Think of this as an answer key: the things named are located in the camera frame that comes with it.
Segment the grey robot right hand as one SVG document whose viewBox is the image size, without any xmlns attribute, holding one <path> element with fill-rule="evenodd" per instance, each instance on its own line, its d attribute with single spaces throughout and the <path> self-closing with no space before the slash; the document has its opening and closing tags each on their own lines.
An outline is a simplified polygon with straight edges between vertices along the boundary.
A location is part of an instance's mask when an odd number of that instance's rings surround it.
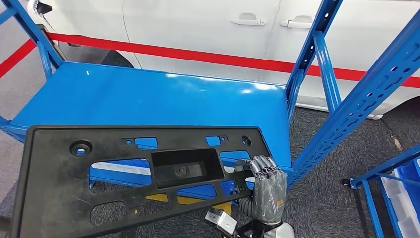
<svg viewBox="0 0 420 238">
<path fill-rule="evenodd" d="M 272 157 L 263 155 L 235 162 L 234 171 L 245 170 L 252 172 L 255 181 L 253 195 L 238 200 L 240 210 L 265 224 L 280 223 L 286 200 L 287 174 Z"/>
</svg>

